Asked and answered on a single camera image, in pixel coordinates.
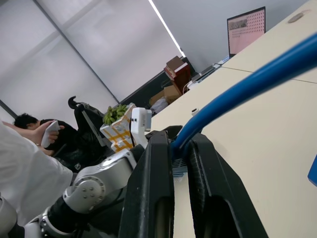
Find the person's bare hand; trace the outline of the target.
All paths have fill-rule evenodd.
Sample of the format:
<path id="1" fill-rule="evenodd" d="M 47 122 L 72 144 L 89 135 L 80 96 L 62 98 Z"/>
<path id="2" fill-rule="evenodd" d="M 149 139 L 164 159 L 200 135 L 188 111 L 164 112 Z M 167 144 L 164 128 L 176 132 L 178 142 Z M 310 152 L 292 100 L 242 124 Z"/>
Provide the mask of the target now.
<path id="1" fill-rule="evenodd" d="M 58 121 L 51 120 L 42 124 L 37 129 L 32 130 L 30 132 L 29 140 L 35 144 L 47 147 L 50 144 L 55 143 L 55 141 L 58 139 L 59 131 L 63 129 L 64 126 L 59 125 Z"/>

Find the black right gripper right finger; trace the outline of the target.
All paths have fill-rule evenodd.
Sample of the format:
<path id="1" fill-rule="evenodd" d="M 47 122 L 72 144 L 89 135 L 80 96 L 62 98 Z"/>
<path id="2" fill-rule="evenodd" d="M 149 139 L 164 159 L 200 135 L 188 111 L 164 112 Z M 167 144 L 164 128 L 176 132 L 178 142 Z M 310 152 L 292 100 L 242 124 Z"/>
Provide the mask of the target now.
<path id="1" fill-rule="evenodd" d="M 198 238 L 266 238 L 240 177 L 197 133 L 187 145 L 190 204 Z"/>

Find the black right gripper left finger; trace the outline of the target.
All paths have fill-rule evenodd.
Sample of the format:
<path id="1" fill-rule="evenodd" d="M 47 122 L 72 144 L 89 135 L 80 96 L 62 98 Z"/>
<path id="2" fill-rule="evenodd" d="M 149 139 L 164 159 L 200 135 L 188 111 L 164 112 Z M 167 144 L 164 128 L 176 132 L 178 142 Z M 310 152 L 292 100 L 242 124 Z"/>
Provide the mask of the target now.
<path id="1" fill-rule="evenodd" d="M 122 210 L 120 238 L 171 238 L 174 182 L 166 131 L 154 134 L 131 174 Z"/>

